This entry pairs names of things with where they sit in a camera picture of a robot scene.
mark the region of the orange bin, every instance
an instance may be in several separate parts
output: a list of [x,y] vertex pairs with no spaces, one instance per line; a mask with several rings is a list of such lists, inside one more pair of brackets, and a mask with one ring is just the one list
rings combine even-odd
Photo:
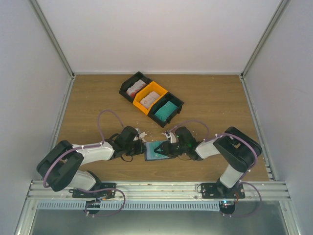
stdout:
[[[158,95],[160,95],[160,97],[149,107],[149,109],[146,109],[142,104],[140,104],[140,101],[151,92],[156,92]],[[161,87],[158,83],[151,82],[144,89],[142,89],[136,94],[134,101],[133,101],[133,105],[136,106],[138,109],[140,109],[145,115],[148,115],[152,106],[159,99],[161,99],[166,93],[167,93],[167,90]]]

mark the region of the brown wood surface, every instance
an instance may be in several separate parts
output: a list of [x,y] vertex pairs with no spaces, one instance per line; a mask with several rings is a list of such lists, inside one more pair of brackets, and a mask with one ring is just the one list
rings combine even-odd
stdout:
[[[129,77],[130,75],[78,75],[68,102],[59,141],[68,140],[74,144],[100,142],[96,121],[103,109],[116,111],[124,125],[138,127],[146,132],[146,141],[164,140],[162,132],[189,119],[199,119],[207,123],[210,137],[215,133],[222,133],[229,126],[235,126],[257,140],[238,76],[148,75],[185,102],[181,113],[164,129],[118,93],[121,84]],[[205,136],[205,128],[200,124],[188,123],[186,126],[196,139],[201,140]],[[110,113],[101,117],[101,127],[106,138],[122,130],[115,116]],[[101,180],[110,181],[215,181],[225,171],[226,166],[227,162],[221,155],[200,162],[180,159],[146,162],[143,155],[137,155],[130,163],[121,159],[97,161],[82,166],[81,170],[91,170]],[[245,179],[268,180],[262,157]]]

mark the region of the wooden table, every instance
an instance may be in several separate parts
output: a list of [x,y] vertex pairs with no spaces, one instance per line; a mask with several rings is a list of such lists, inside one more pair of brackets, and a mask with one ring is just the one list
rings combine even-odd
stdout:
[[[97,116],[103,109],[112,109],[121,117],[124,125],[138,127],[148,135],[146,141],[164,140],[162,134],[174,125],[189,119],[198,119],[210,127],[210,137],[235,126],[257,140],[245,93],[235,75],[148,75],[149,78],[185,102],[182,111],[172,122],[161,128],[148,116],[122,97],[118,91],[130,75],[78,75],[74,82],[65,118],[58,140],[74,144],[100,142]],[[205,128],[188,123],[187,128],[201,140]],[[113,114],[103,114],[101,127],[106,138],[120,133],[122,128]],[[143,155],[134,156],[130,163],[121,159],[97,161],[86,164],[81,170],[91,170],[101,180],[108,181],[215,181],[225,171],[226,160],[221,155],[206,160],[182,161],[169,159],[144,161]],[[248,181],[267,181],[264,160],[246,177]]]

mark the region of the vent grille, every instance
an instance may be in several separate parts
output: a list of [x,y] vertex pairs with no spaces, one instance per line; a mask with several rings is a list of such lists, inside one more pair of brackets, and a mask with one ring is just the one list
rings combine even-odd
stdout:
[[[117,210],[121,201],[101,201],[100,208],[89,210]],[[85,201],[41,200],[37,209],[41,210],[83,210]],[[219,211],[219,203],[201,202],[162,202],[162,201],[128,201],[123,210],[127,211]]]

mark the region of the white wall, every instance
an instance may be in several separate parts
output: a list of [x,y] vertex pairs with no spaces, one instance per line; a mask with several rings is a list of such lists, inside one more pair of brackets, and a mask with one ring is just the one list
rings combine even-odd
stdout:
[[278,180],[303,234],[313,218],[313,1],[292,0],[247,75]]
[[240,73],[279,2],[39,0],[76,73]]
[[0,0],[0,231],[13,234],[69,76],[26,0]]

